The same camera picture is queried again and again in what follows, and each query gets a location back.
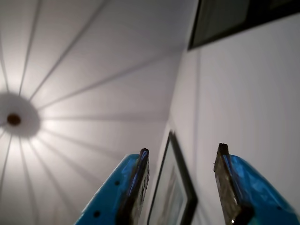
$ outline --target ceiling mount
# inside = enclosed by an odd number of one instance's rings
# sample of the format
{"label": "ceiling mount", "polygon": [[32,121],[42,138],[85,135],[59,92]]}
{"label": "ceiling mount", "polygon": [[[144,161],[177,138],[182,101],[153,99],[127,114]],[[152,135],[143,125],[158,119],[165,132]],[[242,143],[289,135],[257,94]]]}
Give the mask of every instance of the ceiling mount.
{"label": "ceiling mount", "polygon": [[21,118],[16,113],[11,113],[7,117],[7,122],[11,126],[18,126],[21,123]]}
{"label": "ceiling mount", "polygon": [[40,130],[40,118],[35,107],[21,96],[0,93],[0,121],[3,129],[19,137],[33,137]]}

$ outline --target blue object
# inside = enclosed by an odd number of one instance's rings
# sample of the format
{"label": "blue object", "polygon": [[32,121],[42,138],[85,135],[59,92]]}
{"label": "blue object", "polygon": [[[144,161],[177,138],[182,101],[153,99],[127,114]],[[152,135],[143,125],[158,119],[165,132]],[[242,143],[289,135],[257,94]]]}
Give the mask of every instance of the blue object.
{"label": "blue object", "polygon": [[239,199],[254,208],[248,225],[300,225],[293,208],[256,169],[238,156],[223,157]]}
{"label": "blue object", "polygon": [[122,194],[130,185],[130,177],[139,154],[126,156],[95,193],[75,225],[115,225]]}

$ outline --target white wall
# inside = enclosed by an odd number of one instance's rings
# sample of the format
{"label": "white wall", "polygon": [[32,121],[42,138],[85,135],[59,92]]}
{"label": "white wall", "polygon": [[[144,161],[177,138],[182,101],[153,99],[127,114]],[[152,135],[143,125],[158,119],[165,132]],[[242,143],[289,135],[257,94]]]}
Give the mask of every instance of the white wall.
{"label": "white wall", "polygon": [[184,55],[158,162],[174,129],[199,198],[194,225],[224,224],[213,172],[219,143],[300,212],[299,24],[290,16]]}

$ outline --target white ceiling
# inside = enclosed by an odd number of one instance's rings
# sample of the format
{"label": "white ceiling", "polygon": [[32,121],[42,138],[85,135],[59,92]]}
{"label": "white ceiling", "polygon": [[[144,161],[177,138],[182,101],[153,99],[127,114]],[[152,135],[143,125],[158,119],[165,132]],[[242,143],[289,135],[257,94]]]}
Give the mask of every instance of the white ceiling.
{"label": "white ceiling", "polygon": [[154,173],[192,2],[0,0],[0,97],[40,117],[29,140],[0,128],[0,224],[72,224],[144,147]]}

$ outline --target picture frame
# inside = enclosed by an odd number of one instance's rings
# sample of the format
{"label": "picture frame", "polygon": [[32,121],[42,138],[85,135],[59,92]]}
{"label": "picture frame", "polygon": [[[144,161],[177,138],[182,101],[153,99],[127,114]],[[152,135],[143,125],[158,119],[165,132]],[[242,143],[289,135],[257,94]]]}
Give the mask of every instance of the picture frame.
{"label": "picture frame", "polygon": [[298,0],[199,0],[187,50],[299,12]]}
{"label": "picture frame", "polygon": [[175,134],[169,133],[147,225],[189,225],[198,198]]}

